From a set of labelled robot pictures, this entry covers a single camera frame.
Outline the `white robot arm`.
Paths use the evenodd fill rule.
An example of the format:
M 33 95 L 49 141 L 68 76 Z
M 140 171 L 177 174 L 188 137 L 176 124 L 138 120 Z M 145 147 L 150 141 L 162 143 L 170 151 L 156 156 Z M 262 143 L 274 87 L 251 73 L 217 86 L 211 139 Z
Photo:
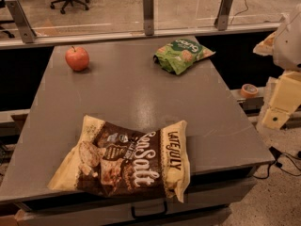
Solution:
M 253 52 L 272 56 L 284 70 L 276 80 L 262 124 L 280 129 L 301 105 L 301 4 L 287 14 L 278 29 L 258 43 Z

